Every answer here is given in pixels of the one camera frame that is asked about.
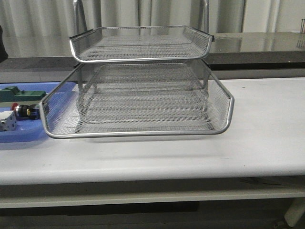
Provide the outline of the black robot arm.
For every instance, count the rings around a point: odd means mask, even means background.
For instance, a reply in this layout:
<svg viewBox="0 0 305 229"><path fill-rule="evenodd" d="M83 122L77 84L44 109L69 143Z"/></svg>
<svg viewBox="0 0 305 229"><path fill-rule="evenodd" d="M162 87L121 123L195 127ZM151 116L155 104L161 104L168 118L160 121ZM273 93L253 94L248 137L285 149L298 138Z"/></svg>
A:
<svg viewBox="0 0 305 229"><path fill-rule="evenodd" d="M0 26L0 63L6 59L8 59L8 54L3 43L3 28Z"/></svg>

